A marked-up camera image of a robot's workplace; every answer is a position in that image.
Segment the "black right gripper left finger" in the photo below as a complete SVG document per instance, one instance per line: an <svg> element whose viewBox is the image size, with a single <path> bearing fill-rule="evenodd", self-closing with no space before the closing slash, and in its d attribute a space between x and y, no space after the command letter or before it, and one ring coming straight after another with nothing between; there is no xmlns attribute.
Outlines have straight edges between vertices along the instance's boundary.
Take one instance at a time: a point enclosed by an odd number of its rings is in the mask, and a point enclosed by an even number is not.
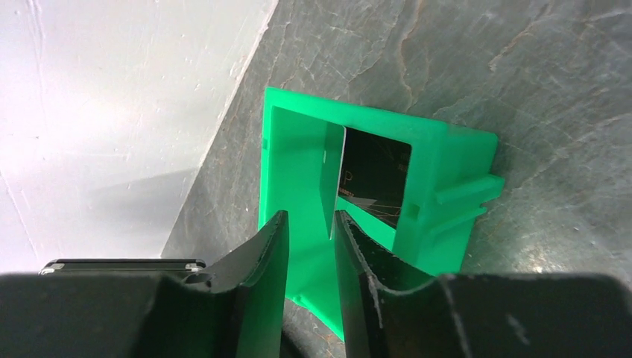
<svg viewBox="0 0 632 358"><path fill-rule="evenodd" d="M3 357L278 357L289 252L280 210L206 268L1 276Z"/></svg>

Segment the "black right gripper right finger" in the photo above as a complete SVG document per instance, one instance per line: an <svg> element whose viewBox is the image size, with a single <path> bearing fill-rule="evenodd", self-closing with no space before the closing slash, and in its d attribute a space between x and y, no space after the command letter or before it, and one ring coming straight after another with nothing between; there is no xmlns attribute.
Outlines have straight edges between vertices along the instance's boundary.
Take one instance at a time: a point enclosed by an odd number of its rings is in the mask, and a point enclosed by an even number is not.
<svg viewBox="0 0 632 358"><path fill-rule="evenodd" d="M631 291L594 273L433 277L335 213L348 357L629 357Z"/></svg>

